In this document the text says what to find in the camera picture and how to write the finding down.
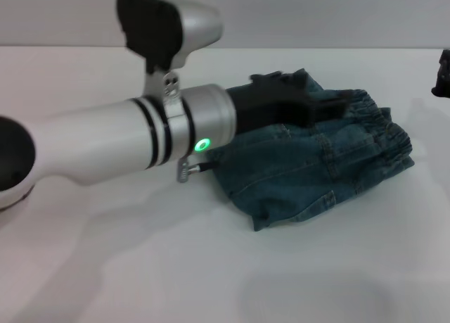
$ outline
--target jeans pocket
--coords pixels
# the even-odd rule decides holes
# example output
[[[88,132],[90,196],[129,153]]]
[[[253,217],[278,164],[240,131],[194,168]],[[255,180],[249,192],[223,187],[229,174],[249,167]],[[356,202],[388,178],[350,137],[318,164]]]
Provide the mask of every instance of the jeans pocket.
[[[336,197],[334,191],[329,191],[324,196],[314,201],[311,205],[306,207],[296,216],[289,219],[290,222],[303,222],[311,219],[327,210],[330,210],[336,205]]]

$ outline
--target green led light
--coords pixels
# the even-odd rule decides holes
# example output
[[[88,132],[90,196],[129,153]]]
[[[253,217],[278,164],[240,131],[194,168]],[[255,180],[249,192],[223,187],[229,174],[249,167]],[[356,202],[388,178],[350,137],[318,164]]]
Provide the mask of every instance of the green led light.
[[[206,148],[208,148],[211,144],[211,140],[208,138],[201,139],[194,147],[196,152],[204,151]]]

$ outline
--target white wall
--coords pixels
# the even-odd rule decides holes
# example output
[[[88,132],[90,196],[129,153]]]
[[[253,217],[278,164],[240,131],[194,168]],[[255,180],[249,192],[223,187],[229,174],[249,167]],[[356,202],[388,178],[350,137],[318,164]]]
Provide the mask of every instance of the white wall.
[[[220,47],[449,47],[449,0],[201,0]],[[0,0],[0,44],[121,46],[115,0]]]

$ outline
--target blue jeans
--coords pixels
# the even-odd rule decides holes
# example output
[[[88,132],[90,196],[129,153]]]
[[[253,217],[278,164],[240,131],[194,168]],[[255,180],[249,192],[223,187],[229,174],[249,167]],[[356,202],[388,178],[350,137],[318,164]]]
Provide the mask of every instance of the blue jeans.
[[[323,90],[304,70],[313,99]],[[408,134],[378,108],[367,92],[354,90],[343,119],[311,128],[272,125],[238,135],[208,152],[219,162],[221,187],[253,219],[255,231],[280,221],[302,222],[367,191],[414,165]]]

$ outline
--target black stripe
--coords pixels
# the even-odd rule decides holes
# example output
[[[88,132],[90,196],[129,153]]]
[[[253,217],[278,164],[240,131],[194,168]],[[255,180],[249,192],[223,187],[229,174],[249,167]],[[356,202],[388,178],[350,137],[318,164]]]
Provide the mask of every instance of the black stripe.
[[[148,109],[146,106],[137,98],[133,98],[131,101],[133,101],[142,111],[143,115],[146,117],[148,128],[150,128],[150,135],[152,137],[152,143],[153,143],[153,156],[150,160],[150,163],[148,164],[148,168],[153,167],[156,164],[156,160],[158,159],[158,136],[156,135],[155,131],[155,124],[153,123],[152,116],[148,112]]]
[[[24,194],[20,199],[18,199],[16,202],[13,202],[13,203],[10,204],[10,205],[6,205],[5,207],[0,208],[0,213],[2,213],[2,212],[5,211],[5,210],[8,210],[8,209],[11,208],[11,207],[14,207],[14,206],[17,205],[19,202],[24,201],[24,200],[31,194],[31,192],[33,191],[33,188],[34,188],[34,185],[30,188],[30,190],[29,190],[27,193],[25,193],[25,194]]]
[[[170,132],[169,122],[167,121],[167,116],[166,116],[166,113],[164,112],[164,107],[161,105],[161,103],[159,101],[154,99],[152,96],[144,96],[143,98],[153,105],[155,110],[160,114],[161,121],[164,125],[166,146],[165,146],[164,158],[162,159],[162,162],[160,163],[160,165],[163,165],[167,161],[169,161],[170,156],[172,154],[172,133]]]
[[[188,118],[189,121],[189,147],[186,155],[184,156],[185,158],[187,158],[188,156],[190,156],[190,154],[192,154],[192,151],[194,149],[196,135],[195,135],[194,121],[192,120],[192,114],[191,110],[189,109],[189,105],[184,101],[184,99],[182,99],[182,101],[184,111],[186,112],[186,117]]]

